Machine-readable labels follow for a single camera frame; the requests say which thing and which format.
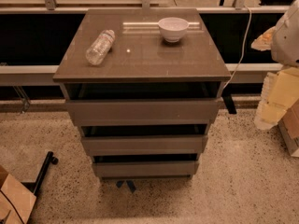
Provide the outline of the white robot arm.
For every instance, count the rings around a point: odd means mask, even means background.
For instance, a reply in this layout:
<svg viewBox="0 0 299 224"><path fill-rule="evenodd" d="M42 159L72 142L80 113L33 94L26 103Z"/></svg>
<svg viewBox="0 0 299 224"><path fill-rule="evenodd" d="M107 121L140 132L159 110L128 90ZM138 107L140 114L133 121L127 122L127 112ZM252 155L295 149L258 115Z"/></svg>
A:
<svg viewBox="0 0 299 224"><path fill-rule="evenodd" d="M295 0L275 27L256 38L251 47L270 50L275 62L283 65L268 72L256 110L254 123L260 130L276 126L299 98L299 0Z"/></svg>

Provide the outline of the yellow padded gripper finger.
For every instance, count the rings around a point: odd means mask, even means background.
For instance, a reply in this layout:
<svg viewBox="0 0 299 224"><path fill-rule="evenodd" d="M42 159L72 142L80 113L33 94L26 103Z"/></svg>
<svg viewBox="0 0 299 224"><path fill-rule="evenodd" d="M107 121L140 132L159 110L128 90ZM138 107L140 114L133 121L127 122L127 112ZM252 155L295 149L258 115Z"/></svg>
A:
<svg viewBox="0 0 299 224"><path fill-rule="evenodd" d="M259 51L266 51L271 49L273 33L276 27L273 26L267 29L263 34L259 35L252 43L251 47Z"/></svg>
<svg viewBox="0 0 299 224"><path fill-rule="evenodd" d="M298 99L298 68L283 69L275 74L269 72L263 81L261 101L254 119L255 126L260 130L270 130Z"/></svg>

